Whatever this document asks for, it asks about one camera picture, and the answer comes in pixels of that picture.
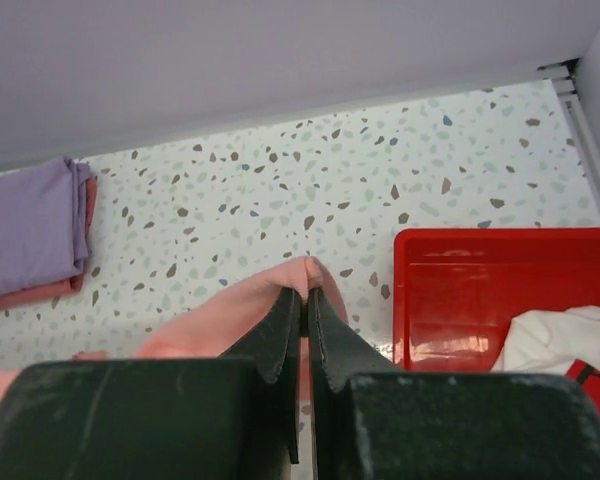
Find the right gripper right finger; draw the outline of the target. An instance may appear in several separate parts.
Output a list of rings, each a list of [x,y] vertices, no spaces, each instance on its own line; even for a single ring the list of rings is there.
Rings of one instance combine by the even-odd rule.
[[[310,292],[318,479],[600,479],[600,416],[547,374],[413,373]]]

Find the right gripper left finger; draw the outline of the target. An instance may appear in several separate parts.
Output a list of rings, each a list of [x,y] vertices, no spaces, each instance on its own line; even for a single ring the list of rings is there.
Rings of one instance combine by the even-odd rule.
[[[286,479],[300,297],[216,358],[41,363],[0,402],[0,479]]]

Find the salmon pink t shirt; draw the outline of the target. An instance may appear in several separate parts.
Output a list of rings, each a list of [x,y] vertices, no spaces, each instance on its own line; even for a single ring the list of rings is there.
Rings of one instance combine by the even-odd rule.
[[[261,271],[214,295],[204,304],[166,324],[136,350],[134,359],[218,357],[256,327],[270,313],[283,288],[296,291],[303,302],[322,288],[338,318],[348,323],[345,302],[327,268],[306,256]],[[301,341],[298,399],[310,400],[308,340]],[[0,371],[0,401],[22,369]]]

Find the red plastic bin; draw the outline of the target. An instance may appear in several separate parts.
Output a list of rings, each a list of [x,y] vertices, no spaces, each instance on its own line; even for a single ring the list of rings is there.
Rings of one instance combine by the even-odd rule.
[[[600,307],[600,228],[409,229],[394,242],[393,360],[494,372],[512,320]]]

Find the white t shirt red print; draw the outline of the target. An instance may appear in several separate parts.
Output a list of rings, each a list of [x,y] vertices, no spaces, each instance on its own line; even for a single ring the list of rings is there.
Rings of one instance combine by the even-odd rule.
[[[492,370],[568,377],[600,412],[600,307],[533,310],[515,317]]]

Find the folded purple t shirt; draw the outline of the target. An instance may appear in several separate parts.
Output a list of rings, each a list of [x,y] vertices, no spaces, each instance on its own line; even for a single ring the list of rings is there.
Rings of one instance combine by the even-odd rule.
[[[0,176],[0,296],[83,272],[90,178],[69,158]]]

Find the aluminium table frame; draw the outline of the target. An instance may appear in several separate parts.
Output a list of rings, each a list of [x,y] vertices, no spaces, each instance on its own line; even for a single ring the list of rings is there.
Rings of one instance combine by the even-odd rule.
[[[554,86],[569,128],[574,136],[585,177],[592,190],[596,207],[600,212],[600,150],[593,130],[586,117],[576,87],[575,69],[578,59],[540,66],[536,72],[542,79],[549,79]]]

